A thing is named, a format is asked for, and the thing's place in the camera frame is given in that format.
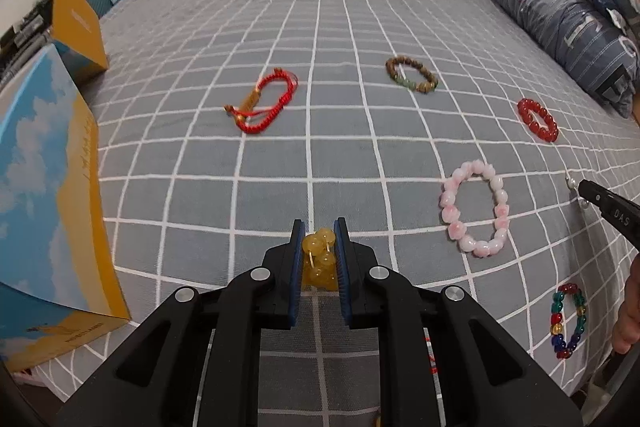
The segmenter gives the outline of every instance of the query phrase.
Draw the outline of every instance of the brown beaded bracelet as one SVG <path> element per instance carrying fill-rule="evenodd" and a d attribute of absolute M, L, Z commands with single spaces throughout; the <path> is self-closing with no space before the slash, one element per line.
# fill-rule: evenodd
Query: brown beaded bracelet
<path fill-rule="evenodd" d="M 396 66 L 398 64 L 404 64 L 405 66 L 410 66 L 418 70 L 418 72 L 427 79 L 426 82 L 414 82 L 413 80 L 409 80 L 408 78 L 404 78 L 398 74 L 396 71 Z M 438 79 L 437 77 L 431 73 L 427 69 L 423 63 L 415 60 L 411 57 L 404 57 L 404 55 L 398 55 L 398 57 L 390 58 L 386 63 L 386 72 L 389 74 L 391 79 L 400 84 L 401 86 L 407 87 L 408 89 L 412 89 L 414 91 L 427 93 L 433 91 L 436 87 L 438 87 Z"/>

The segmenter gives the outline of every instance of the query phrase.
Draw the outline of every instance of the bed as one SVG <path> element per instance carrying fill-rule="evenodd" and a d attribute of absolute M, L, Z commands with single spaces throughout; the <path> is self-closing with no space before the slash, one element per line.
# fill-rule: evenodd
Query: bed
<path fill-rule="evenodd" d="M 177 287 L 225 285 L 286 242 L 296 218 L 318 229 L 344 216 L 381 264 L 430 289 L 463 287 L 568 394 L 609 352 L 636 251 L 580 208 L 564 177 L 637 198 L 640 130 L 491 0 L 123 0 L 101 24 L 111 67 L 84 95 L 132 321 L 36 369 L 60 398 Z M 394 54 L 434 71 L 435 92 L 393 83 Z M 222 106 L 275 66 L 300 87 L 267 131 L 241 135 Z M 265 105 L 280 94 L 271 86 Z M 555 144 L 522 124 L 523 97 L 554 115 Z M 460 253 L 437 206 L 442 179 L 475 158 L 504 176 L 513 216 L 513 240 L 486 259 Z M 460 188 L 476 239 L 491 234 L 490 197 L 484 183 Z M 549 307 L 567 280 L 587 296 L 589 320 L 559 362 Z M 296 328 L 263 333 L 260 425 L 370 425 L 377 349 L 374 332 L 344 327 L 336 294 L 305 292 Z"/>

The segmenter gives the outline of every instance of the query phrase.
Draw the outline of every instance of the pink and white beaded bracelet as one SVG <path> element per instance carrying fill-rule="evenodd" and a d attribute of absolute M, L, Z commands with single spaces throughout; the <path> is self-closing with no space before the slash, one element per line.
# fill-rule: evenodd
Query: pink and white beaded bracelet
<path fill-rule="evenodd" d="M 466 225 L 459 221 L 460 211 L 454 206 L 456 194 L 460 184 L 468 180 L 474 174 L 482 174 L 482 177 L 489 182 L 491 190 L 494 192 L 495 207 L 494 220 L 495 233 L 490 241 L 476 241 L 466 233 Z M 440 196 L 440 206 L 442 208 L 442 220 L 449 223 L 449 237 L 458 242 L 460 250 L 463 252 L 473 252 L 476 257 L 487 257 L 497 254 L 507 239 L 507 229 L 509 228 L 509 205 L 508 195 L 502 186 L 502 177 L 496 175 L 494 166 L 485 164 L 482 160 L 464 162 L 459 168 L 453 171 L 450 178 L 444 181 L 444 192 Z"/>

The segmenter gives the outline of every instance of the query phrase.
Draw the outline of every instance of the red braided bracelet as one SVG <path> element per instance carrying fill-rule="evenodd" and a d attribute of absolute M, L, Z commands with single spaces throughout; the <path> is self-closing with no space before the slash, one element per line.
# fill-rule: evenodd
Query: red braided bracelet
<path fill-rule="evenodd" d="M 533 118 L 530 110 L 535 111 L 543 118 L 548 125 L 548 129 L 540 126 Z M 558 126 L 556 125 L 556 121 L 549 111 L 540 105 L 540 102 L 535 102 L 530 98 L 523 98 L 518 102 L 518 113 L 522 121 L 529 126 L 531 132 L 536 134 L 540 139 L 547 142 L 555 142 L 558 139 Z"/>
<path fill-rule="evenodd" d="M 260 101 L 260 94 L 262 93 L 264 86 L 274 80 L 284 80 L 287 83 L 287 90 L 270 109 L 254 111 L 253 108 Z M 298 89 L 298 78 L 295 74 L 290 71 L 285 71 L 282 68 L 274 68 L 273 73 L 258 80 L 252 92 L 249 93 L 249 95 L 242 101 L 238 109 L 233 105 L 225 105 L 225 111 L 229 116 L 234 117 L 236 125 L 241 131 L 247 134 L 257 134 L 267 129 L 271 122 L 275 120 L 282 108 L 287 105 L 287 103 L 291 102 L 296 89 Z M 264 113 L 266 113 L 267 116 L 265 116 L 260 123 L 253 125 L 246 123 L 247 118 Z"/>

